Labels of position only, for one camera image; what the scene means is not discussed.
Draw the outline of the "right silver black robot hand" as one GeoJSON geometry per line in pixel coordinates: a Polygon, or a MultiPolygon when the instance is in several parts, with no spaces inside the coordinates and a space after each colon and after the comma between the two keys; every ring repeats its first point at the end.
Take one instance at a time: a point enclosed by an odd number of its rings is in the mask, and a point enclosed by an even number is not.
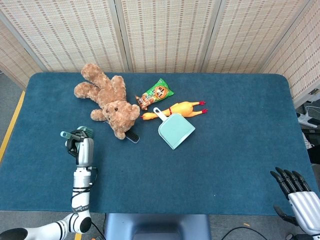
{"type": "Polygon", "coordinates": [[[286,200],[292,208],[294,216],[287,215],[282,209],[274,205],[277,215],[287,223],[300,227],[304,234],[296,239],[306,238],[318,240],[320,238],[320,198],[311,190],[305,178],[297,171],[275,168],[270,171],[275,178],[286,200]]]}

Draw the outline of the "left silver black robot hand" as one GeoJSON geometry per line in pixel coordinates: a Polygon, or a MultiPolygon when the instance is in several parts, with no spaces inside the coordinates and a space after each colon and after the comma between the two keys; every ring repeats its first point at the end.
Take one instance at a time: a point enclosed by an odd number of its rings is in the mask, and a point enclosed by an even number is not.
{"type": "Polygon", "coordinates": [[[91,128],[80,126],[72,132],[62,131],[60,136],[66,139],[67,152],[75,158],[77,167],[86,168],[92,166],[94,140],[91,128]]]}

